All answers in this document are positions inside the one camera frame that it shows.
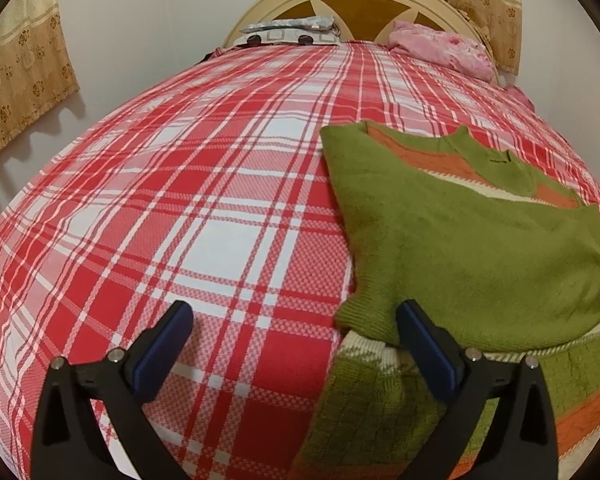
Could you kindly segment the green striped knit sweater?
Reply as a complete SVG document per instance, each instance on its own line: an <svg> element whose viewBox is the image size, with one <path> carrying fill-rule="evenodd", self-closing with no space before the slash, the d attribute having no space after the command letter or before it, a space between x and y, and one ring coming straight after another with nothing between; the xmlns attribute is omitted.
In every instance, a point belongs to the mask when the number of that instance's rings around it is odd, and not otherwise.
<svg viewBox="0 0 600 480"><path fill-rule="evenodd" d="M321 138L354 289L292 476L385 479L431 434L442 406L398 346L404 299L464 346L539 356L570 476L600 436L598 208L466 128L424 138L360 122Z"/></svg>

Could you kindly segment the pink cloth beside bed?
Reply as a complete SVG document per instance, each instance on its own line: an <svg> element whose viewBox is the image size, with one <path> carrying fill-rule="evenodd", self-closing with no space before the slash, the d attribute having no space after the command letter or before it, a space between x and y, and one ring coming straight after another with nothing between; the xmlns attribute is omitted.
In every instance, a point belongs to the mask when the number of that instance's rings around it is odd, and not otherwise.
<svg viewBox="0 0 600 480"><path fill-rule="evenodd" d="M516 101L518 101L520 104L522 104L523 106L527 107L528 110L531 110L532 112L535 112L535 106L533 104L533 102L528 98L528 96L521 90L521 88L518 88L517 86L515 86L514 84L508 84L505 88L504 88L505 93L512 99L515 99Z"/></svg>

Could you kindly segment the pink floral pillow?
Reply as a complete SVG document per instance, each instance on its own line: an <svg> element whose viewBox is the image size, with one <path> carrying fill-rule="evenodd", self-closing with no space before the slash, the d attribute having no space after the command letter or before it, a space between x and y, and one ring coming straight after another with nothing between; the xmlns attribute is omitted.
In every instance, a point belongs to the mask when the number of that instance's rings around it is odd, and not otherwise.
<svg viewBox="0 0 600 480"><path fill-rule="evenodd" d="M481 42L425 25L395 21L388 48L486 82L491 82L496 72Z"/></svg>

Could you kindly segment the red white plaid bedspread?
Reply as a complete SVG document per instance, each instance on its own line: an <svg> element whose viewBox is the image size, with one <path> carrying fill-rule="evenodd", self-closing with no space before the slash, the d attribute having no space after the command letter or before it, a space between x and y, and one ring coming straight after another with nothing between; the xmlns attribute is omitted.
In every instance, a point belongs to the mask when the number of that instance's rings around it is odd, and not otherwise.
<svg viewBox="0 0 600 480"><path fill-rule="evenodd" d="M295 479L354 267L321 132L459 128L600 211L568 142L504 90L367 42L235 49L57 155L0 217L0 455L19 479L46 368L100 359L176 300L189 342L145 412L193 479Z"/></svg>

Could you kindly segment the cream wooden headboard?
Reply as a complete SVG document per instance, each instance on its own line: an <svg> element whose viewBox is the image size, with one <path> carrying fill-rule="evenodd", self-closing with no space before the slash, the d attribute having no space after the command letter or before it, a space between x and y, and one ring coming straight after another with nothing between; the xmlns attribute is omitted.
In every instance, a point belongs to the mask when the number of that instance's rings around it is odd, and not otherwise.
<svg viewBox="0 0 600 480"><path fill-rule="evenodd" d="M332 16L343 41L386 44L394 21L412 22L481 40L468 18L444 0L260 0L234 25L224 46L230 47L240 31L251 23L313 15Z"/></svg>

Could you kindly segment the beige curtain at left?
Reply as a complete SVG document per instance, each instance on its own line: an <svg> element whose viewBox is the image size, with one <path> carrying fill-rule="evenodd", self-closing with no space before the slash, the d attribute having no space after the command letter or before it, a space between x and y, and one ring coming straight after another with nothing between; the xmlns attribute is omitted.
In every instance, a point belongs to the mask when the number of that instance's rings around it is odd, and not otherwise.
<svg viewBox="0 0 600 480"><path fill-rule="evenodd" d="M10 0L0 14L0 151L79 90L58 0Z"/></svg>

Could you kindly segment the grey white patterned pillow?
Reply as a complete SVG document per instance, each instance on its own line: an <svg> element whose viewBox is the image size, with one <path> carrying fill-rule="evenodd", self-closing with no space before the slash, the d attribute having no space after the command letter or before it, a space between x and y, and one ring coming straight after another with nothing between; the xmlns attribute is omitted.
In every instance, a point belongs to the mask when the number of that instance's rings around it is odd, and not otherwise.
<svg viewBox="0 0 600 480"><path fill-rule="evenodd" d="M332 16L284 18L249 24L239 31L232 46L259 47L266 44L332 46L340 44L340 31Z"/></svg>

